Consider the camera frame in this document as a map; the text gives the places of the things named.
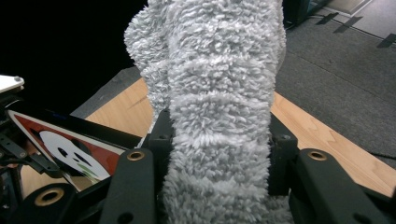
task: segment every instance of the metal screw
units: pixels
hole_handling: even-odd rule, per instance
[[[290,136],[289,136],[289,135],[286,135],[286,134],[282,134],[280,137],[281,137],[282,139],[285,139],[285,140],[290,139]]]

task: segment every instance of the gray carpet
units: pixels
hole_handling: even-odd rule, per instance
[[[396,160],[396,46],[335,22],[305,21],[288,31],[288,52],[276,91],[393,168]],[[140,78],[136,68],[120,71],[72,113],[88,117]]]

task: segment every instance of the black background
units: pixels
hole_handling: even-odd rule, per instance
[[[0,0],[0,74],[25,80],[20,96],[71,113],[121,69],[123,42],[145,0]]]

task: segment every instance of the wooden surface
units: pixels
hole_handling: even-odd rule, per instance
[[[152,122],[152,109],[143,78],[96,110],[87,120],[131,133],[146,136]]]
[[[146,84],[139,79],[87,120],[144,136],[152,115],[146,95]],[[396,170],[277,93],[272,112],[296,135],[299,148],[312,147],[331,153],[357,183],[391,196],[396,187]]]
[[[296,135],[299,148],[312,147],[332,154],[356,183],[392,195],[396,170],[277,93],[272,112]]]

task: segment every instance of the fuzzy sock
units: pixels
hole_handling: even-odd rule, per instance
[[[127,51],[148,86],[148,99],[153,108],[151,131],[161,110],[169,106],[168,47],[163,29],[164,6],[158,1],[148,1],[130,22],[125,31]]]
[[[287,197],[266,189],[270,106],[285,48],[280,9],[276,1],[158,0],[131,22],[126,45],[154,80],[149,95],[170,99],[170,223],[292,222]]]

